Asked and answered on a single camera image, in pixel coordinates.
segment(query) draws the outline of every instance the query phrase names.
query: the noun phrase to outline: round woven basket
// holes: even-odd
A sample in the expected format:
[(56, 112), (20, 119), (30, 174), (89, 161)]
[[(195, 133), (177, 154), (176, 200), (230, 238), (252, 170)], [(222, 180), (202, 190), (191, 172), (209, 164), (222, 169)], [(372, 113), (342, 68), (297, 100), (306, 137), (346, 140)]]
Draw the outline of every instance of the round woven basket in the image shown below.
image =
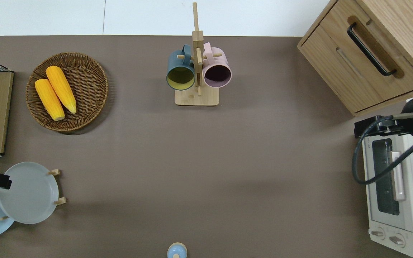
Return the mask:
[[(64, 119), (54, 121), (36, 93), (34, 83), (47, 79), (46, 69), (58, 66), (69, 82), (77, 112), (72, 114), (64, 106)], [(71, 132), (92, 122), (105, 106), (108, 97), (108, 78), (100, 64), (80, 53), (60, 53), (42, 62), (31, 74), (26, 90), (26, 102), (33, 118), (42, 126), (57, 132)]]

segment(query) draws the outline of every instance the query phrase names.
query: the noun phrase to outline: wooden base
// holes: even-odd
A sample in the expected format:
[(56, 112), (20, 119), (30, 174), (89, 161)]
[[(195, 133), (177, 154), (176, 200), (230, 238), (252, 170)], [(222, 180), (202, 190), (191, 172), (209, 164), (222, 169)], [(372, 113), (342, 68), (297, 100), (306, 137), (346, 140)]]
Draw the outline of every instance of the wooden base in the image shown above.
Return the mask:
[(175, 104), (178, 106), (217, 106), (219, 104), (219, 88), (200, 87), (201, 96), (194, 85), (188, 90), (175, 90)]

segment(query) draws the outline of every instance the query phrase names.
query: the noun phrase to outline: wooden peg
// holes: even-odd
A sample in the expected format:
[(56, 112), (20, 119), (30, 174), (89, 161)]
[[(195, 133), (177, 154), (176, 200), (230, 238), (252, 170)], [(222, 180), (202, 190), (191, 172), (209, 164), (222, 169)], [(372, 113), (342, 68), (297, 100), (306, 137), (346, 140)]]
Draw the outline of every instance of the wooden peg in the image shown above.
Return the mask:
[[(222, 57), (222, 56), (223, 56), (222, 53), (213, 54), (213, 57)], [(179, 54), (179, 55), (177, 55), (176, 57), (179, 58), (179, 59), (184, 59), (184, 55), (183, 55), (183, 54)]]
[(57, 205), (57, 206), (60, 205), (60, 204), (66, 204), (66, 198), (64, 198), (64, 197), (59, 198), (58, 201), (54, 201), (54, 204)]
[(197, 2), (192, 3), (192, 9), (194, 10), (194, 30), (199, 30), (199, 17), (197, 15)]
[(195, 48), (197, 54), (198, 65), (202, 65), (202, 49), (200, 47)]
[(49, 171), (47, 174), (57, 176), (57, 175), (60, 175), (60, 170), (58, 168), (56, 168), (54, 170)]

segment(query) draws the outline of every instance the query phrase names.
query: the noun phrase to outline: oven knob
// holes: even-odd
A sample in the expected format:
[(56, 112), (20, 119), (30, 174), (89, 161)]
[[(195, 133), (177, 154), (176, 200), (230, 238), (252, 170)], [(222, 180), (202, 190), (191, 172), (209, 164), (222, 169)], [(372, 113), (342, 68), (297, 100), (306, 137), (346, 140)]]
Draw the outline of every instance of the oven knob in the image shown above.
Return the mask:
[(379, 237), (382, 240), (385, 239), (385, 232), (381, 227), (378, 227), (376, 230), (369, 229), (369, 235), (375, 235), (376, 237)]
[(404, 237), (401, 234), (396, 234), (395, 236), (391, 236), (390, 241), (395, 243), (396, 245), (399, 245), (402, 248), (406, 246)]
[(378, 236), (378, 237), (382, 237), (382, 236), (383, 236), (383, 233), (380, 232), (380, 231), (371, 231), (371, 235), (376, 235), (376, 236)]

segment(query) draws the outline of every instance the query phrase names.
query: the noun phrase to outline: mug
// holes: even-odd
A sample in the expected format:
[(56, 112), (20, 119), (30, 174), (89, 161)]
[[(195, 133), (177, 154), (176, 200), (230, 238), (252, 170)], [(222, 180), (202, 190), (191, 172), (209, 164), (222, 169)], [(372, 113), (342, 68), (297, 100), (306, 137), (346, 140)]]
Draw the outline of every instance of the mug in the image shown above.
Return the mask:
[[(231, 68), (227, 62), (224, 51), (217, 47), (211, 47), (210, 42), (203, 44), (206, 59), (203, 60), (203, 80), (208, 86), (221, 88), (226, 86), (232, 78)], [(221, 53), (221, 57), (213, 57), (213, 54)]]
[(194, 85), (194, 61), (190, 57), (190, 46), (185, 44), (168, 58), (167, 83), (175, 90), (187, 90)]

